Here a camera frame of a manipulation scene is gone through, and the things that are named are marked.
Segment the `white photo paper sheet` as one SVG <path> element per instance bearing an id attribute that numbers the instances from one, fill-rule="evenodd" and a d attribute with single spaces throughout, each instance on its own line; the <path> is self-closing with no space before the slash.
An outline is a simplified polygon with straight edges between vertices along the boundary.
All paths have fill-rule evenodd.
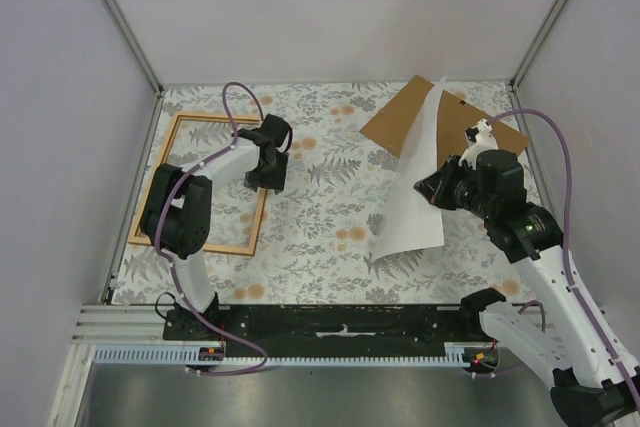
<path id="1" fill-rule="evenodd" d="M 418 96 L 419 110 L 403 142 L 380 231 L 371 248 L 374 261 L 444 244 L 440 210 L 414 189 L 416 182 L 437 170 L 437 114 L 444 84 L 440 79 Z"/>

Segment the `brown frame backing board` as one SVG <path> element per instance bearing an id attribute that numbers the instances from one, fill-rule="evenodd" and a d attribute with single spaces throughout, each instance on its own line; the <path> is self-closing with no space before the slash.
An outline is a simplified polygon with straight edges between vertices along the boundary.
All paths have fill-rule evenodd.
<path id="1" fill-rule="evenodd" d="M 377 145 L 395 157 L 400 157 L 404 141 L 419 114 L 427 94 L 434 85 L 420 76 L 414 76 L 387 104 L 360 130 Z M 487 114 L 454 94 L 444 91 L 437 112 L 436 166 L 441 167 L 450 154 L 462 155 L 467 148 L 467 128 Z M 521 154 L 530 139 L 504 123 L 497 123 L 492 133 L 501 149 Z"/>

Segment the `wooden picture frame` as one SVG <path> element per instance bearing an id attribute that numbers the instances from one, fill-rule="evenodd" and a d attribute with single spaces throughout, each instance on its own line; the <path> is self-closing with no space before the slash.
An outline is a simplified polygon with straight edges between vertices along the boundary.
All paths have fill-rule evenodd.
<path id="1" fill-rule="evenodd" d="M 127 242 L 133 245 L 153 246 L 153 236 L 160 214 L 172 188 L 187 169 L 174 167 L 167 163 L 170 149 L 178 136 L 183 122 L 200 122 L 227 125 L 230 120 L 219 114 L 201 112 L 182 112 L 173 116 L 167 136 L 161 149 L 156 168 L 160 171 L 147 187 L 144 205 L 135 214 Z M 252 257 L 257 248 L 258 236 L 263 220 L 268 191 L 259 189 L 254 195 L 255 209 L 248 240 L 244 245 L 214 244 L 208 241 L 212 218 L 213 194 L 231 182 L 232 178 L 223 175 L 215 181 L 212 174 L 190 175 L 180 189 L 167 212 L 162 232 L 169 235 L 171 245 L 178 249 L 176 256 L 184 258 L 199 251 L 224 255 Z"/>

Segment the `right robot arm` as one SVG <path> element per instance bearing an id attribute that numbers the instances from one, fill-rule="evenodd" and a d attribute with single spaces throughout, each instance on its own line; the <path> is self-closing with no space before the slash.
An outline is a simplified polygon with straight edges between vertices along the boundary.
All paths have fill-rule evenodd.
<path id="1" fill-rule="evenodd" d="M 414 185 L 432 206 L 479 217 L 550 315 L 549 336 L 491 289 L 461 302 L 458 328 L 467 339 L 486 335 L 511 350 L 549 390 L 568 426 L 604 426 L 639 409 L 639 362 L 613 333 L 563 249 L 554 217 L 528 201 L 515 154 L 488 150 L 474 163 L 450 157 Z"/>

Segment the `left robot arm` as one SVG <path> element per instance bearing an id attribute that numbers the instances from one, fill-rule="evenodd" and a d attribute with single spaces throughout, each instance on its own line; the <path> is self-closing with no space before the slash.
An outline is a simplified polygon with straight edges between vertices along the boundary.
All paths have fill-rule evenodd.
<path id="1" fill-rule="evenodd" d="M 191 308 L 185 326 L 202 340 L 220 328 L 220 315 L 209 308 L 215 293 L 204 261 L 213 194 L 239 179 L 254 192 L 282 192 L 293 140 L 290 124 L 271 114 L 255 128 L 231 127 L 230 144 L 218 152 L 190 167 L 156 168 L 139 222 L 157 253 L 169 258 L 180 303 Z"/>

